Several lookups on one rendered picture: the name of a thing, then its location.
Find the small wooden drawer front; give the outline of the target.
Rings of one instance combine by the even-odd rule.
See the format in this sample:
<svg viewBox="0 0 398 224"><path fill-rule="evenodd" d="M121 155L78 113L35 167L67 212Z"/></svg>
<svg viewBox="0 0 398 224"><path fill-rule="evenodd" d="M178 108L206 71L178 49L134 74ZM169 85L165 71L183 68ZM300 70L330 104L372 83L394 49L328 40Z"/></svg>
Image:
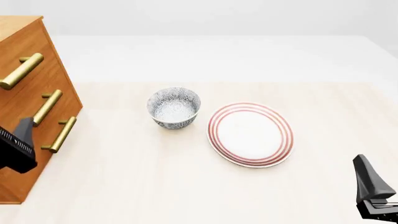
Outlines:
<svg viewBox="0 0 398 224"><path fill-rule="evenodd" d="M63 126L58 121L76 117L82 109L82 103L74 91L64 91L61 98L37 127L33 127L37 167L27 173L18 173L8 167L0 169L0 205L18 205L25 201L30 190L52 157L52 153L41 150L43 145L51 145Z"/></svg>

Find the wooden cabinet with drawers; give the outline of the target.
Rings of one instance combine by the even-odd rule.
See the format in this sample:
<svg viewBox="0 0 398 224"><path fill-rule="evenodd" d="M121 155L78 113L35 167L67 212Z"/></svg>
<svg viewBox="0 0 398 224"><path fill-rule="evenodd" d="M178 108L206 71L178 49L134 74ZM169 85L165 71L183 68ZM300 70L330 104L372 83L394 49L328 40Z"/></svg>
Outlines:
<svg viewBox="0 0 398 224"><path fill-rule="evenodd" d="M11 35L14 35L23 28L38 22L42 27L45 35L47 36L56 58L62 63L55 46L44 26L42 16L0 16L0 42L6 40Z"/></svg>

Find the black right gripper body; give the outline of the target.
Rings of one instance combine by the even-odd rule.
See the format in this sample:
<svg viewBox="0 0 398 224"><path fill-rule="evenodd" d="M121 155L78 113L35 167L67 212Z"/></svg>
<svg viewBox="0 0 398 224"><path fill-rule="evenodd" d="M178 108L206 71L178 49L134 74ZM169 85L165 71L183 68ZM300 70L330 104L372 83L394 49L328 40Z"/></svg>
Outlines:
<svg viewBox="0 0 398 224"><path fill-rule="evenodd" d="M364 220L398 222L398 203L389 203L386 199L364 200L356 205Z"/></svg>

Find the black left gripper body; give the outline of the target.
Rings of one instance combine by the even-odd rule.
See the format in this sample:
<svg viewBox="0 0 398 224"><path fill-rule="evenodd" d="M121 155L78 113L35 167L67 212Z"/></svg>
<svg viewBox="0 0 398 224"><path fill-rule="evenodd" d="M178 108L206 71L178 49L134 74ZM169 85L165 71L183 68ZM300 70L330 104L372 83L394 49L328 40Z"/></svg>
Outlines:
<svg viewBox="0 0 398 224"><path fill-rule="evenodd" d="M13 133L0 127L0 169L4 167L23 174L37 167L37 161L34 148L18 145Z"/></svg>

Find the white plate with red rings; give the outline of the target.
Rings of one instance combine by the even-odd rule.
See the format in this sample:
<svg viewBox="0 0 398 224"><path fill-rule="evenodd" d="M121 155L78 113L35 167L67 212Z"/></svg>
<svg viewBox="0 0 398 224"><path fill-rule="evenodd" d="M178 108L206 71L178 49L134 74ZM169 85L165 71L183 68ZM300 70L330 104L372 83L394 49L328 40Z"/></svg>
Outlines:
<svg viewBox="0 0 398 224"><path fill-rule="evenodd" d="M293 151L294 134L276 110L253 102L218 108L209 118L206 135L221 157L244 167L281 164Z"/></svg>

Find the blue patterned bowl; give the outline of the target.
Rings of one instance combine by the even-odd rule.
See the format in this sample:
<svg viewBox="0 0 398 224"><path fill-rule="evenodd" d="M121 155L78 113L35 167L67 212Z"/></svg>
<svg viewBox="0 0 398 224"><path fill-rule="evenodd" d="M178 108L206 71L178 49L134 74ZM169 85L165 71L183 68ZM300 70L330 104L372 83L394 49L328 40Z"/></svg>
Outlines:
<svg viewBox="0 0 398 224"><path fill-rule="evenodd" d="M168 87L155 92L146 108L151 118L166 129L181 129L191 124L201 106L200 97L184 87Z"/></svg>

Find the large wooden drawer front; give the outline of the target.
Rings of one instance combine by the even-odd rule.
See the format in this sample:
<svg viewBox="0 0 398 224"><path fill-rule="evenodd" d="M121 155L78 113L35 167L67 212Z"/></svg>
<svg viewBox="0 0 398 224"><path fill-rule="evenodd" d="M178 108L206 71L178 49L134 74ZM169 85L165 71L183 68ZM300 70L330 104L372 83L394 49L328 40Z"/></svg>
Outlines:
<svg viewBox="0 0 398 224"><path fill-rule="evenodd" d="M0 42L0 80L6 78L21 65L20 57L30 57L40 53L44 60L25 76L13 89L0 87L0 108L3 108L14 96L28 85L47 83L60 70L60 65L53 48L43 31L35 22L6 40Z"/></svg>

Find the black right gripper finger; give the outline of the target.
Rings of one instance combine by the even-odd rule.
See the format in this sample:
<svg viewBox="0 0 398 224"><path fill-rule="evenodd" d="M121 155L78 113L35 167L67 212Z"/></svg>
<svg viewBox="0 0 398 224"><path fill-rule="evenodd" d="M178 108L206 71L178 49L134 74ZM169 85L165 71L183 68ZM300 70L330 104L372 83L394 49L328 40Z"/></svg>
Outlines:
<svg viewBox="0 0 398 224"><path fill-rule="evenodd" d="M371 199L388 199L396 194L374 170L366 156L358 154L353 159L356 174L356 203Z"/></svg>

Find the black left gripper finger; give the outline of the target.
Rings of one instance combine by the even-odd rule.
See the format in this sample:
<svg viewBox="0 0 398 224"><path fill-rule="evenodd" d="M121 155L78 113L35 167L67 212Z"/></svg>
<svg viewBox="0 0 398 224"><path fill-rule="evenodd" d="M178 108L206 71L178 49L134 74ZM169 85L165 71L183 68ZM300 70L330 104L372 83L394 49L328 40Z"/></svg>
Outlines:
<svg viewBox="0 0 398 224"><path fill-rule="evenodd" d="M15 136L15 142L22 146L29 146L30 148L34 148L34 142L32 139L32 130L34 127L33 117L27 117L21 119L16 129L13 132Z"/></svg>

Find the medium wooden drawer front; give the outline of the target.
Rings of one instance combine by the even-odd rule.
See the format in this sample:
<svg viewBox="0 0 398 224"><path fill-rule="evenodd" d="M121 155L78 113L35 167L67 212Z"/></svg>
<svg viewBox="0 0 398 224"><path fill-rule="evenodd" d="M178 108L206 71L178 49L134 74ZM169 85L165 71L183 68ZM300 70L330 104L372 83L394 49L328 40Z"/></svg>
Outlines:
<svg viewBox="0 0 398 224"><path fill-rule="evenodd" d="M53 93L56 89L75 91L72 82L60 61L60 70L47 83L28 85L14 96L3 108L0 108L0 127L13 133L21 119L33 117L46 101L43 93Z"/></svg>

